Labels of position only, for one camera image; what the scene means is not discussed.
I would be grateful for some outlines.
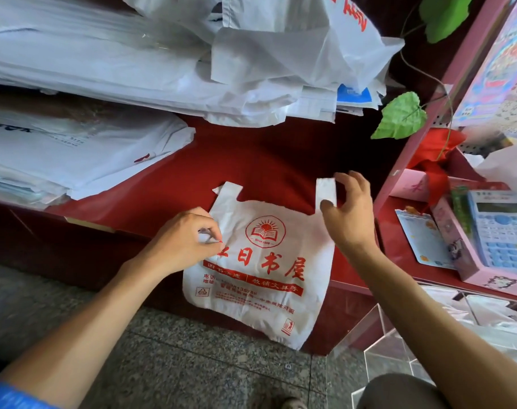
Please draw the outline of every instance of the calculator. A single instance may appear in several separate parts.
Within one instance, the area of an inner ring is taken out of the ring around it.
[[[517,274],[517,194],[468,192],[476,249],[485,265]]]

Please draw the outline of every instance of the hand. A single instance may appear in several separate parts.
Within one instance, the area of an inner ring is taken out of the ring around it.
[[[321,212],[330,238],[346,255],[355,250],[376,249],[370,183],[360,173],[353,171],[349,175],[337,172],[334,178],[345,186],[347,194],[341,208],[330,201],[321,202]]]
[[[207,229],[218,243],[198,242],[198,232]],[[129,266],[158,280],[193,266],[221,252],[225,247],[219,226],[203,208],[177,214],[167,221]]]

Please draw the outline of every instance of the red banner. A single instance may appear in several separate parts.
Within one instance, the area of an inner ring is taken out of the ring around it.
[[[288,291],[290,293],[294,293],[302,297],[304,293],[304,289],[296,284],[288,284],[284,282],[279,282],[275,280],[264,279],[260,277],[255,277],[254,275],[249,275],[245,273],[240,273],[239,271],[228,270],[227,268],[219,267],[217,264],[213,264],[210,261],[204,260],[203,266],[207,267],[211,270],[215,270],[219,274],[226,275],[235,280],[244,281],[248,284],[252,284],[258,287],[264,287],[265,289],[272,289],[277,291]]]

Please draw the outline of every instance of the green leaf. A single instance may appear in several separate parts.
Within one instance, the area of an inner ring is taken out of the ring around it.
[[[427,121],[427,113],[419,106],[419,97],[406,92],[385,106],[383,118],[371,139],[409,137],[420,130]]]
[[[419,15],[427,24],[429,43],[438,43],[453,33],[468,17],[472,0],[422,0]]]

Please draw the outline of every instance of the pink box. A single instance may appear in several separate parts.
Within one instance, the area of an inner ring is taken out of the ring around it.
[[[454,149],[449,153],[444,168],[450,178],[471,181],[485,180],[474,171],[459,149]],[[428,194],[427,174],[423,171],[405,169],[389,196],[427,202]]]
[[[449,246],[453,265],[457,268],[461,280],[517,295],[517,274],[482,264],[480,256],[460,226],[446,197],[440,199],[431,211],[442,237]]]

